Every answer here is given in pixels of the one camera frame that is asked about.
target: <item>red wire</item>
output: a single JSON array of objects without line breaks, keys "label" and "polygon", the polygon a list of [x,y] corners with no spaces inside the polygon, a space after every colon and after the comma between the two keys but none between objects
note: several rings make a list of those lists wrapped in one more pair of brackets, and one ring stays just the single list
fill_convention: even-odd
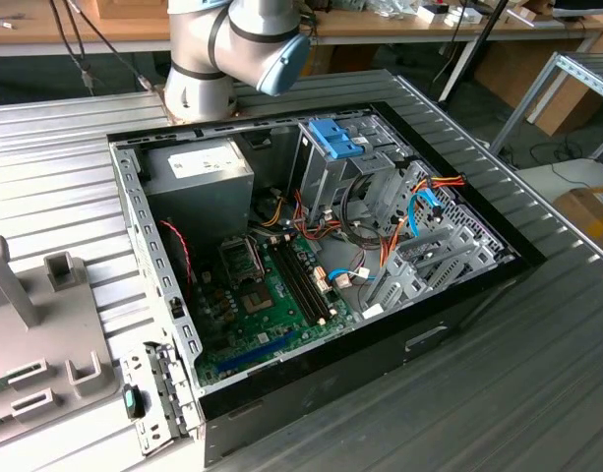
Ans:
[{"label": "red wire", "polygon": [[181,246],[183,246],[183,254],[185,254],[185,264],[187,265],[187,288],[185,290],[185,298],[187,298],[189,300],[190,295],[191,295],[190,285],[192,285],[192,262],[190,261],[190,253],[187,250],[187,244],[185,242],[185,238],[183,237],[183,235],[180,233],[180,231],[178,229],[176,229],[174,226],[172,226],[167,221],[160,220],[159,223],[161,223],[163,226],[167,226],[168,228],[170,228],[170,230],[172,230],[172,232],[174,234],[176,234],[176,237],[179,238],[179,241],[181,242]]}]

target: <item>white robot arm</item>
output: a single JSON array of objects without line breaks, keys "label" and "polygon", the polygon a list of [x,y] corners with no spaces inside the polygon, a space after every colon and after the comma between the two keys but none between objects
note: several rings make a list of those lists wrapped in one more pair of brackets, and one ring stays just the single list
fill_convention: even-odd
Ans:
[{"label": "white robot arm", "polygon": [[165,104],[185,121],[233,112],[229,76],[269,95],[284,93],[310,51],[294,0],[170,0],[168,14],[172,69]]}]

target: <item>slotted aluminum surface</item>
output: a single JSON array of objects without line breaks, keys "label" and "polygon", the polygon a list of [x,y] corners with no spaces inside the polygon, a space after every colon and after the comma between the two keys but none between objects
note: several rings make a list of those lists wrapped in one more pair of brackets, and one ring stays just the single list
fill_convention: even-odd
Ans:
[{"label": "slotted aluminum surface", "polygon": [[[215,471],[603,470],[603,256],[503,164],[388,72],[313,77],[274,113],[384,100],[550,261],[464,335],[241,449]],[[67,249],[87,261],[114,359],[154,339],[104,135],[165,125],[135,93],[0,107],[0,233],[12,267]],[[0,469],[195,470],[191,441],[143,462],[116,396],[0,447]]]},{"label": "slotted aluminum surface", "polygon": [[557,65],[571,76],[603,95],[603,52],[570,52],[562,54]]}]

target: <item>blue drive bracket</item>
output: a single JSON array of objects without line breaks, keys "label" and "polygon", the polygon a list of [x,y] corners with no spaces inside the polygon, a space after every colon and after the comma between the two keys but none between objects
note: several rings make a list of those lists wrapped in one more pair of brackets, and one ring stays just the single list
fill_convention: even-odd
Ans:
[{"label": "blue drive bracket", "polygon": [[334,159],[344,159],[364,153],[364,148],[355,145],[349,139],[346,130],[340,128],[331,119],[310,121],[310,130]]}]

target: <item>green circuit board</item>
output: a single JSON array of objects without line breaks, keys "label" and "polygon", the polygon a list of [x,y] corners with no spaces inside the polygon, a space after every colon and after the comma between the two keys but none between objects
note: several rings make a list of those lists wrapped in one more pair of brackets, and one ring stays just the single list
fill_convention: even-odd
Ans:
[{"label": "green circuit board", "polygon": [[[307,241],[299,237],[290,245],[299,263],[310,273],[316,257]],[[308,323],[267,249],[258,246],[257,253],[265,270],[259,289],[256,284],[232,288],[224,271],[215,268],[210,283],[201,283],[197,289],[198,307],[190,312],[204,344],[204,352],[196,363],[201,384],[214,384],[355,323],[346,303],[333,291],[322,295],[331,317],[324,324]],[[247,294],[256,305],[264,302],[271,306],[249,313]]]}]

